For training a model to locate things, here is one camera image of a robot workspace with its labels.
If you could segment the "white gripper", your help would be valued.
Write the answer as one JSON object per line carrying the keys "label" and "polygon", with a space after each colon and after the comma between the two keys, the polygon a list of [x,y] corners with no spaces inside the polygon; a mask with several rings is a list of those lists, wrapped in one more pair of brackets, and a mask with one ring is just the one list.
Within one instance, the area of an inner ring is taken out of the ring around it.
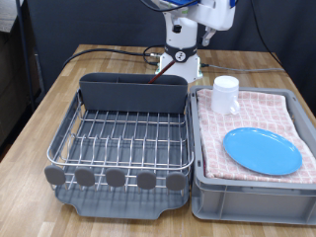
{"label": "white gripper", "polygon": [[206,26],[202,46],[209,45],[216,30],[227,31],[232,27],[235,9],[235,0],[200,0],[192,7],[192,19]]}

